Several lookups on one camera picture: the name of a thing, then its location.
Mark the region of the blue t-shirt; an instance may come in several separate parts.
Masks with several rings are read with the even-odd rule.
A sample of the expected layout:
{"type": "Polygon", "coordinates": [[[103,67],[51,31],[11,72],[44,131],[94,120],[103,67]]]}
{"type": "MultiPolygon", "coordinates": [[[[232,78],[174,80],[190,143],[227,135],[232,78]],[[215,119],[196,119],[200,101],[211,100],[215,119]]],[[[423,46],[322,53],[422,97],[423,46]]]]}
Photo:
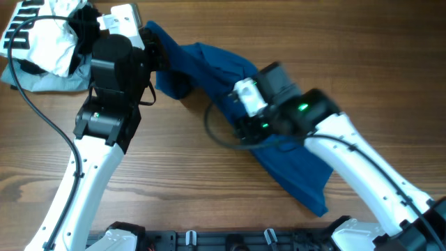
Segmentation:
{"type": "MultiPolygon", "coordinates": [[[[156,73],[156,88],[174,100],[202,89],[229,123],[246,114],[242,105],[226,98],[234,84],[257,73],[257,67],[230,51],[203,43],[179,45],[159,24],[146,29],[160,39],[170,66],[156,73]]],[[[259,164],[292,197],[318,217],[328,212],[323,189],[332,168],[297,142],[256,149],[251,152],[259,164]]]]}

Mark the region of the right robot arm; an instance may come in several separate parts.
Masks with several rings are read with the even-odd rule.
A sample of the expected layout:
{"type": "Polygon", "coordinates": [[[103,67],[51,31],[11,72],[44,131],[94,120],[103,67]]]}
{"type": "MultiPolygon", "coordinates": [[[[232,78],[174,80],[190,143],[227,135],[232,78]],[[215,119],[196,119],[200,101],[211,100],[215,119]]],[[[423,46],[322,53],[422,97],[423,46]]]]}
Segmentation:
{"type": "Polygon", "coordinates": [[[445,201],[434,200],[389,164],[322,90],[300,93],[280,63],[235,83],[246,115],[244,142],[284,135],[333,168],[374,214],[349,218],[330,234],[338,250],[444,250],[445,201]]]}

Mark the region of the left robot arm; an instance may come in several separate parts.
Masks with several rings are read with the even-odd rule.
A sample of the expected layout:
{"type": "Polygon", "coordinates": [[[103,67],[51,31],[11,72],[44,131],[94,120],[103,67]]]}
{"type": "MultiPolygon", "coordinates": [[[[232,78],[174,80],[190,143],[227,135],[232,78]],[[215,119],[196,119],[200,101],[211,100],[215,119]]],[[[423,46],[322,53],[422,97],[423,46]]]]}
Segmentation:
{"type": "Polygon", "coordinates": [[[151,73],[169,65],[159,37],[149,29],[135,38],[111,34],[93,45],[94,95],[75,118],[75,149],[54,200],[27,250],[85,250],[107,184],[141,121],[151,73]]]}

